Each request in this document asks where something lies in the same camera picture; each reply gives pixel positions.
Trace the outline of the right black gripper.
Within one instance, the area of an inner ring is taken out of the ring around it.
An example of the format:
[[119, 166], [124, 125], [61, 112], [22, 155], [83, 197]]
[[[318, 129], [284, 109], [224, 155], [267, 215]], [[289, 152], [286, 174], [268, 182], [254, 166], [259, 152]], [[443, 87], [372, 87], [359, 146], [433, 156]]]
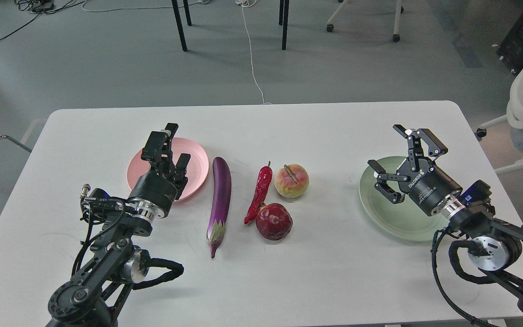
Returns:
[[[447, 154], [448, 147], [430, 129], [406, 129], [400, 124], [394, 124], [393, 129], [407, 139], [408, 158], [405, 158], [398, 167], [400, 175], [388, 174], [376, 160], [369, 160], [367, 163], [375, 172], [374, 187], [393, 204], [402, 203], [407, 194], [428, 217], [436, 215], [437, 207], [445, 197], [453, 194], [459, 195], [463, 190], [458, 183], [430, 160]], [[419, 162], [418, 170], [413, 170], [410, 166], [410, 160], [415, 159], [418, 159]], [[392, 189], [388, 185], [388, 181], [398, 182], [401, 192]]]

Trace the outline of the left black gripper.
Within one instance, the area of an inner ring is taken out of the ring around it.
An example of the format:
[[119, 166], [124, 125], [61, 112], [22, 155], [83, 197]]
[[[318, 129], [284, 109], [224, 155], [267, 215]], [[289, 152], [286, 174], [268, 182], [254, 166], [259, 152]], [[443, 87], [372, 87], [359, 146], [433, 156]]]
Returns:
[[187, 165], [191, 155], [181, 153], [173, 164], [172, 140], [179, 125], [168, 123], [149, 135], [141, 151], [141, 159], [153, 166], [139, 178], [128, 203], [136, 206], [140, 218], [165, 218], [187, 185]]

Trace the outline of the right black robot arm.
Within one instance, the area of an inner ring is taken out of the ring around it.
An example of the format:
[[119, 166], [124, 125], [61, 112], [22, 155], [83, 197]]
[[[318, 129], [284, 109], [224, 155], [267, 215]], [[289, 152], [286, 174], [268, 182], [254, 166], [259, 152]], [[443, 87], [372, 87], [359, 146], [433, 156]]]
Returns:
[[469, 323], [490, 326], [457, 306], [444, 291], [437, 253], [444, 236], [450, 236], [448, 257], [454, 273], [469, 283], [498, 284], [517, 298], [523, 313], [523, 228], [495, 217], [490, 185], [477, 180], [463, 190], [436, 165], [448, 148], [430, 129], [412, 130], [400, 124], [394, 129], [407, 141], [407, 157], [394, 173], [369, 160], [374, 188], [391, 203], [409, 197], [428, 217], [440, 214], [448, 220], [448, 226], [434, 232], [430, 249], [434, 281], [444, 300]]

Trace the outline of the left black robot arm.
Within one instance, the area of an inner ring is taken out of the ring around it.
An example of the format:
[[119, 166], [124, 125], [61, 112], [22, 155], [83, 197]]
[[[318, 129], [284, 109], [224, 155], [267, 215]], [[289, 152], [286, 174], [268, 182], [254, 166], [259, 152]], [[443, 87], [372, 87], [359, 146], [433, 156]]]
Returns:
[[133, 244], [147, 237], [157, 218], [165, 218], [187, 185], [189, 154], [173, 160], [172, 142], [178, 124], [151, 132], [141, 152], [149, 163], [128, 198], [108, 195], [102, 189], [82, 186], [79, 207], [87, 223], [73, 263], [71, 278], [50, 296], [49, 327], [116, 327], [118, 316], [133, 290], [172, 281], [183, 265], [152, 258]]

